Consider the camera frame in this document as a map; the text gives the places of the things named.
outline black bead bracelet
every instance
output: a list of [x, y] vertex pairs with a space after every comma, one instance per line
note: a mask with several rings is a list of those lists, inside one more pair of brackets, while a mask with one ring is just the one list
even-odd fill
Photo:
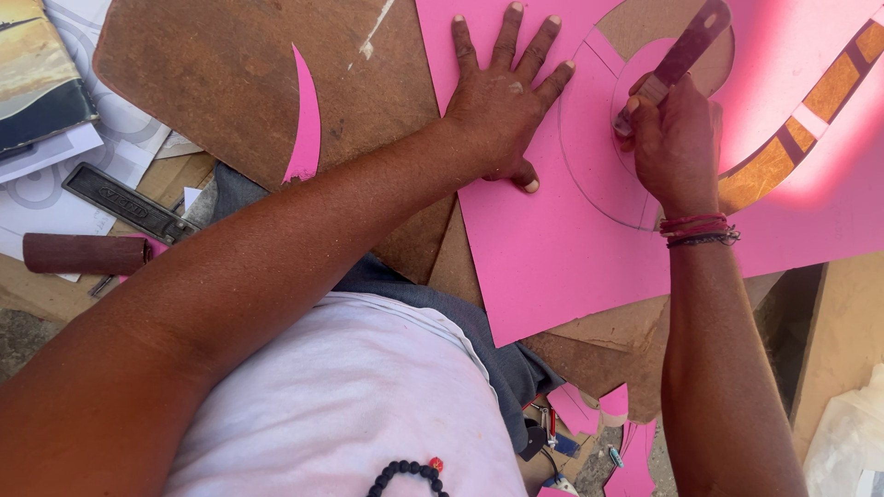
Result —
[[390, 483], [392, 477], [396, 473], [411, 473], [413, 475], [421, 475], [430, 480], [430, 489], [438, 493], [438, 497], [448, 497], [448, 492], [442, 492], [442, 480], [439, 479], [439, 470], [421, 465], [418, 461], [393, 461], [383, 471], [380, 476], [375, 478], [375, 484], [369, 489], [369, 497], [380, 497], [381, 493]]

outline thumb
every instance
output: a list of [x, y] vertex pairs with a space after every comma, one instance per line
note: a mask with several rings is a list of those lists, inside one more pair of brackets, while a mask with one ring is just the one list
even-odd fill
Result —
[[626, 102], [632, 129], [636, 133], [636, 151], [656, 149], [663, 141], [660, 111], [644, 96], [631, 96]]
[[519, 165], [519, 169], [513, 175], [512, 180], [517, 187], [520, 187], [522, 190], [525, 190], [525, 192], [530, 194], [533, 194], [538, 188], [540, 188], [540, 180], [537, 178], [537, 172], [534, 171], [534, 166], [524, 158]]

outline left hand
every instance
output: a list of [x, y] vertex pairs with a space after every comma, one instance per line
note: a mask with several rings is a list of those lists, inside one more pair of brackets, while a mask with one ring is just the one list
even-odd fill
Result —
[[531, 82], [561, 30], [561, 19], [546, 18], [511, 70], [523, 14], [519, 2], [507, 7], [491, 64], [484, 71], [476, 61], [466, 20], [461, 15], [454, 17], [451, 29], [461, 78], [445, 119], [457, 123], [465, 140], [481, 157], [479, 176], [486, 180], [510, 178], [526, 192], [534, 193], [540, 186], [539, 179], [534, 166], [522, 155], [546, 112], [574, 75], [575, 64], [562, 62], [537, 89], [531, 90]]

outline pink curved strip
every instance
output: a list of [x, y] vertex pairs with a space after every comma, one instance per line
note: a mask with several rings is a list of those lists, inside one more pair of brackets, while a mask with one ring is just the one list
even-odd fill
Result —
[[319, 102], [316, 100], [316, 86], [313, 84], [313, 76], [307, 68], [307, 62], [292, 43], [294, 62], [298, 67], [298, 133], [294, 138], [292, 158], [288, 161], [286, 175], [282, 182], [287, 183], [297, 176], [301, 181], [309, 180], [316, 176], [316, 167], [319, 165]]

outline right hand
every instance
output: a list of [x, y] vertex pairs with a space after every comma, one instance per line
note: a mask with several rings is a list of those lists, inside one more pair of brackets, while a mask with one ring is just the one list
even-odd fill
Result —
[[648, 75], [629, 91], [635, 137], [621, 148], [635, 149], [636, 175], [667, 218], [718, 212], [721, 106], [698, 92], [686, 74], [658, 108], [636, 95]]

